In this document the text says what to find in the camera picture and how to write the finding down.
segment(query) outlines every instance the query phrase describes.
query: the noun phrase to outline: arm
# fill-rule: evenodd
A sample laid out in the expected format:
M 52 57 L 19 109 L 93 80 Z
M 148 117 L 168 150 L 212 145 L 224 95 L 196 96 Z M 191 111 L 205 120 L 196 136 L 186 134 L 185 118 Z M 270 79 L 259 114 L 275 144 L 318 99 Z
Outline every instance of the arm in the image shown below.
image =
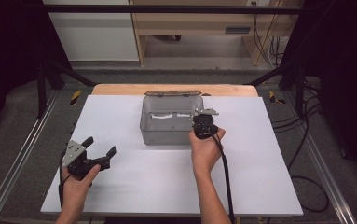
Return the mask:
M 219 129 L 217 135 L 222 139 L 225 130 Z M 190 132 L 189 139 L 192 146 L 193 173 L 198 186 L 201 223 L 230 223 L 211 179 L 211 170 L 221 157 L 219 148 L 212 138 L 198 139 L 194 131 Z
M 100 171 L 100 165 L 95 165 L 81 181 L 70 176 L 67 168 L 63 168 L 64 183 L 62 211 L 56 224 L 74 224 L 77 223 L 85 204 L 86 195 L 93 179 Z

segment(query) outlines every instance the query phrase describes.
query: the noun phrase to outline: white table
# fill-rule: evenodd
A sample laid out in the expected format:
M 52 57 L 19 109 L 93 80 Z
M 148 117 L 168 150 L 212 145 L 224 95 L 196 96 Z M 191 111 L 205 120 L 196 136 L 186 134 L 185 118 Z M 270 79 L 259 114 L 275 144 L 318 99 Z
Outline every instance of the white table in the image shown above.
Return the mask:
M 89 190 L 84 214 L 93 216 L 198 216 L 199 201 L 190 146 L 147 146 L 140 130 L 143 96 L 91 95 L 72 139 L 93 136 L 88 158 L 112 147 L 111 168 L 99 173 Z M 268 113 L 260 97 L 203 97 L 214 108 L 216 125 L 227 130 L 227 156 L 236 216 L 301 216 L 303 211 L 281 156 Z M 227 205 L 224 169 L 214 167 L 213 182 Z M 61 211 L 59 173 L 41 212 Z

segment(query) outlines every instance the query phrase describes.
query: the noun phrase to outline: human hand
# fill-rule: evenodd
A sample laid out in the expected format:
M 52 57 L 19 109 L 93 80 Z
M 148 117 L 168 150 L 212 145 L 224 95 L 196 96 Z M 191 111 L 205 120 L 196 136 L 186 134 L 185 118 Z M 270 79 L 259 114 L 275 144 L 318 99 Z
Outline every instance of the human hand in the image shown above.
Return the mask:
M 62 178 L 66 180 L 63 189 L 62 212 L 56 223 L 76 223 L 82 214 L 91 182 L 99 173 L 100 168 L 98 164 L 93 166 L 82 180 L 77 180 L 70 175 L 67 168 L 62 169 Z
M 219 128 L 214 137 L 220 141 L 225 133 L 224 129 Z M 211 137 L 198 139 L 193 130 L 189 133 L 189 140 L 192 146 L 192 163 L 195 178 L 211 175 L 211 170 L 221 157 L 218 145 Z

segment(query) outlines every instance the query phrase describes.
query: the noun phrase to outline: black curtain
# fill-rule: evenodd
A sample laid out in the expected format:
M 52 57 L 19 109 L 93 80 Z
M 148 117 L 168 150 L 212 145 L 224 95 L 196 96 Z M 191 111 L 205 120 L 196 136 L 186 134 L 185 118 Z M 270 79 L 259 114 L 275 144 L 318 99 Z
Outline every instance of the black curtain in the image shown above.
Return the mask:
M 36 79 L 39 64 L 53 59 L 71 68 L 48 13 L 27 11 L 27 3 L 43 4 L 0 0 L 0 111 L 11 89 Z
M 307 2 L 324 4 L 328 1 Z M 298 21 L 284 60 L 294 55 L 294 49 L 315 21 Z M 334 1 L 314 34 L 306 45 L 302 64 L 307 76 L 321 79 L 323 110 L 341 146 L 357 160 L 357 1 Z

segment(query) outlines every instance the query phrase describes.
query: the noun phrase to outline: plastic container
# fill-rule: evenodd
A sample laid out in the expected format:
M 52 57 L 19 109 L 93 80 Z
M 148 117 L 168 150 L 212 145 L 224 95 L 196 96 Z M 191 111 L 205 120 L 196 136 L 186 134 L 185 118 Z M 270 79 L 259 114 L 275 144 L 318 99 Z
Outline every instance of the plastic container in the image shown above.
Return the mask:
M 149 146 L 190 145 L 195 109 L 203 109 L 199 95 L 145 96 L 140 129 Z

